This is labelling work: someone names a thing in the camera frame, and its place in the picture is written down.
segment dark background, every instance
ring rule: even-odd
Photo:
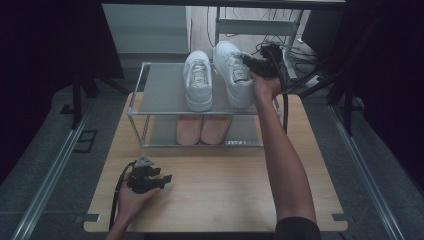
[[[85,86],[111,77],[123,74],[99,2],[2,1],[1,182],[43,124],[56,91],[75,78]]]
[[[413,1],[386,1],[375,12],[311,11],[302,40],[331,75],[346,62],[372,18],[383,14],[351,73],[355,96],[364,102],[365,119],[422,191],[424,18],[415,6]]]

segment glass shelf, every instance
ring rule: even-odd
[[[213,64],[211,64],[213,79],[212,108],[205,112],[190,111],[186,104],[183,69],[183,63],[143,63],[127,112],[140,146],[182,147],[176,142],[176,125],[178,115],[183,114],[201,114],[206,115],[205,118],[207,115],[233,115],[228,133],[221,144],[208,145],[199,141],[199,143],[192,146],[263,146],[262,139],[260,137],[258,138],[259,133],[256,127],[257,111],[255,106],[242,109],[232,107],[228,101],[225,81],[217,74]],[[141,102],[135,104],[136,95],[139,93],[143,78],[146,79],[146,85]],[[274,102],[277,113],[281,116],[278,102]],[[133,119],[137,115],[147,116],[141,136]]]

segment right hand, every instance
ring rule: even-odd
[[[249,71],[249,75],[254,80],[253,84],[257,105],[272,102],[281,93],[279,78],[265,79],[252,71]]]

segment pink slipper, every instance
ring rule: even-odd
[[[231,115],[208,115],[200,139],[207,144],[220,144],[227,134],[232,118]]]
[[[177,123],[177,143],[194,145],[199,141],[203,115],[180,115]]]

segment wooden table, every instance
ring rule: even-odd
[[[136,102],[141,102],[137,94]],[[109,155],[85,222],[89,232],[107,232],[116,182],[123,168],[144,155],[172,174],[172,182],[148,202],[129,226],[135,232],[272,232],[275,208],[262,148],[173,147],[140,148],[126,115],[121,116]],[[139,131],[145,116],[135,117]],[[334,186],[318,148],[302,102],[289,95],[288,135],[306,168],[321,231],[343,231],[346,221]]]

